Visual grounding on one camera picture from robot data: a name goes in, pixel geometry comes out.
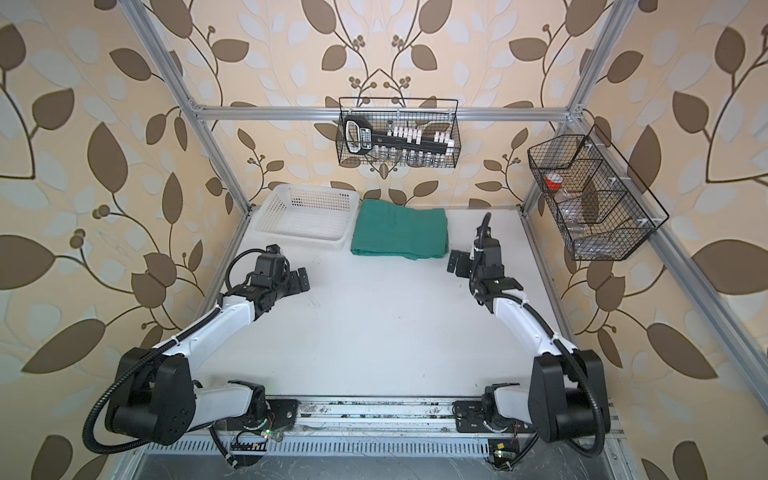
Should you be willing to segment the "white plastic mesh basket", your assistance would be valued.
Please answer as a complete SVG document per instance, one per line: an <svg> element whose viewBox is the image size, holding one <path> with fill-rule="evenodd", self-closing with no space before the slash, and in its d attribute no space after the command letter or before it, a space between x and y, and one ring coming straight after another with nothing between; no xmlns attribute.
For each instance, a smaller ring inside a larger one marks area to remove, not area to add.
<svg viewBox="0 0 768 480"><path fill-rule="evenodd" d="M256 210L250 229L277 243L340 250L351 238L359 204L354 190L280 184Z"/></svg>

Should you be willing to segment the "green trousers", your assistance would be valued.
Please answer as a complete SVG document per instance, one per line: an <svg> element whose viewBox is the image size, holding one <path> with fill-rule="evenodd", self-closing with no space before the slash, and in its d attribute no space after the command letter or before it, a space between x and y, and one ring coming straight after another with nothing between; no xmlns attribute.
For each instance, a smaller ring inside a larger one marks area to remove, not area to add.
<svg viewBox="0 0 768 480"><path fill-rule="evenodd" d="M364 200L350 250L357 256L438 259L448 252L446 211L417 210L381 200Z"/></svg>

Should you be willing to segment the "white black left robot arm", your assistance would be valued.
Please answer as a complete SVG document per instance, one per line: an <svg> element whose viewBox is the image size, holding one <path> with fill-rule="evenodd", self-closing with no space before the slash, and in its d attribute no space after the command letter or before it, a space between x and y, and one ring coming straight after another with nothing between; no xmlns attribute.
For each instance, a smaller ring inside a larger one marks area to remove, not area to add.
<svg viewBox="0 0 768 480"><path fill-rule="evenodd" d="M229 380L205 387L193 375L278 300L309 289L303 268L262 283L250 273L180 333L152 348L129 350L120 359L114 382L86 416L85 447L112 455L150 443L168 446L190 431L226 419L237 419L248 430L273 428L279 417L270 408L264 386Z"/></svg>

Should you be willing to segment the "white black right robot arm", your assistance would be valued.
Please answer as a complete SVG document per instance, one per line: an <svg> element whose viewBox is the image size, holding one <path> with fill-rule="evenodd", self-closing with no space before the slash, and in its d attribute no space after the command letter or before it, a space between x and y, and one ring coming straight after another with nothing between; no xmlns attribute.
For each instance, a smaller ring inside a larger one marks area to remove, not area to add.
<svg viewBox="0 0 768 480"><path fill-rule="evenodd" d="M504 432L524 423L534 430L509 464L517 463L539 439L563 441L586 458L602 454L610 410L599 355L579 349L556 332L522 285L505 275L501 245L488 226L478 228L470 251L450 253L447 271L468 281L473 299L509 328L532 361L526 385L492 384L481 397L487 429Z"/></svg>

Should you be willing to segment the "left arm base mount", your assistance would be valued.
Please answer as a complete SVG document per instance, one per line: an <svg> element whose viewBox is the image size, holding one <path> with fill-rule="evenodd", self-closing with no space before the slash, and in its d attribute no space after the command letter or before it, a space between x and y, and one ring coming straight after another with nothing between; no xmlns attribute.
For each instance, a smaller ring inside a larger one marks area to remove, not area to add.
<svg viewBox="0 0 768 480"><path fill-rule="evenodd" d="M298 417L297 399L273 398L265 401L266 412L247 413L227 421L232 432L226 446L236 455L265 454L269 447L282 441L283 432Z"/></svg>

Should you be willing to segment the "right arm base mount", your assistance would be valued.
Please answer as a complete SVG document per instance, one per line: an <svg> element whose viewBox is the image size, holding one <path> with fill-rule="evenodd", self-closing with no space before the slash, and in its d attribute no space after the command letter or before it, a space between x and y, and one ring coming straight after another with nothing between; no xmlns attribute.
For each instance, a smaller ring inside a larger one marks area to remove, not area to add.
<svg viewBox="0 0 768 480"><path fill-rule="evenodd" d="M479 400L458 400L451 412L459 433L490 434L488 462L501 471L511 471L522 460L524 447L520 433L527 425L514 418L502 416L492 394L484 394Z"/></svg>

